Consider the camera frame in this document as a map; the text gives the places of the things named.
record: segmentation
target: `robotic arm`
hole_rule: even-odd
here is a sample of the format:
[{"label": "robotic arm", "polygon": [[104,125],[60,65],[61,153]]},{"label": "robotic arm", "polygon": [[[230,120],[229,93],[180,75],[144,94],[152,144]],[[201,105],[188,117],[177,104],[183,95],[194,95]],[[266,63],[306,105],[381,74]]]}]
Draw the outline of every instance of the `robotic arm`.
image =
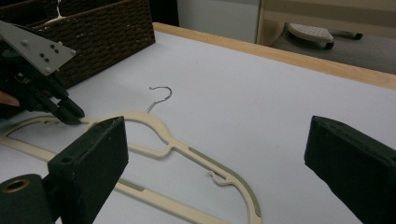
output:
[{"label": "robotic arm", "polygon": [[[0,37],[6,42],[0,45],[0,91],[16,97],[28,111],[50,112],[65,124],[80,124],[84,111],[68,97],[57,71],[76,51],[3,21]],[[53,103],[51,96],[59,102]]]}]

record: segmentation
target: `white wall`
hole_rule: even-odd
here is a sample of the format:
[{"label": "white wall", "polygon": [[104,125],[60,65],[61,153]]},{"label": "white wall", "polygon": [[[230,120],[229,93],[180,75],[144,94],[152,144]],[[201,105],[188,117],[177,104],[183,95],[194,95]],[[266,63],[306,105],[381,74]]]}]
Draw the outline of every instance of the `white wall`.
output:
[{"label": "white wall", "polygon": [[177,0],[180,27],[254,43],[260,0]]}]

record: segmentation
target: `white table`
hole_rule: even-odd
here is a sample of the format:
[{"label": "white table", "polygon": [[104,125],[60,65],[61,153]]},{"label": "white table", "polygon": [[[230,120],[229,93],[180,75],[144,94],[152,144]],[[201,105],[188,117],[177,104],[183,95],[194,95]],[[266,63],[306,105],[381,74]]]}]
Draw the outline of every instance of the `white table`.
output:
[{"label": "white table", "polygon": [[[151,114],[176,139],[244,177],[260,201],[263,223],[360,223],[304,165],[310,120],[313,115],[337,119],[396,148],[395,91],[161,33],[159,24],[156,30],[156,44],[69,90],[87,117],[144,111],[167,95],[149,86],[169,86],[173,96]],[[2,121],[0,129],[37,115],[22,113]],[[127,123],[127,131],[130,142],[163,146],[142,125]],[[52,124],[13,136],[60,151],[82,133],[80,126]],[[48,173],[43,161],[1,145],[0,166],[1,182]],[[216,186],[206,172],[176,152],[160,161],[130,153],[122,177],[232,223],[248,223],[239,192]],[[186,221],[113,191],[95,223]]]}]

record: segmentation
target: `hanger hook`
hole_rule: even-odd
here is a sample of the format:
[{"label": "hanger hook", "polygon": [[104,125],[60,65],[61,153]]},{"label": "hanger hook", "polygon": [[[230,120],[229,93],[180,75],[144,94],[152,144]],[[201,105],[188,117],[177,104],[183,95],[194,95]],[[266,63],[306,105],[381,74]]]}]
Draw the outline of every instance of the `hanger hook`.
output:
[{"label": "hanger hook", "polygon": [[158,89],[158,88],[166,88],[166,89],[168,89],[169,90],[169,95],[166,96],[165,98],[161,99],[161,100],[158,100],[158,101],[155,101],[154,103],[152,103],[152,105],[147,109],[148,113],[152,109],[152,107],[154,107],[156,104],[158,104],[160,102],[163,102],[163,101],[171,98],[171,96],[172,96],[172,89],[170,89],[169,87],[165,87],[165,86],[150,87],[151,90],[155,90],[155,89]]}]

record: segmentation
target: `wicker basket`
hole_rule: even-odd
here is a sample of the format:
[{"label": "wicker basket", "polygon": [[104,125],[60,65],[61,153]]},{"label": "wicker basket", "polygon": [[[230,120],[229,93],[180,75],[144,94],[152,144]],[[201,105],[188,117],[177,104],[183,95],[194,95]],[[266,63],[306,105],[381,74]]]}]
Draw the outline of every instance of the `wicker basket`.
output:
[{"label": "wicker basket", "polygon": [[[148,0],[62,0],[65,18],[45,23],[58,17],[57,4],[31,0],[0,7],[0,20],[30,26],[77,51],[61,67],[66,88],[155,43]],[[6,110],[0,106],[0,118]]]}]

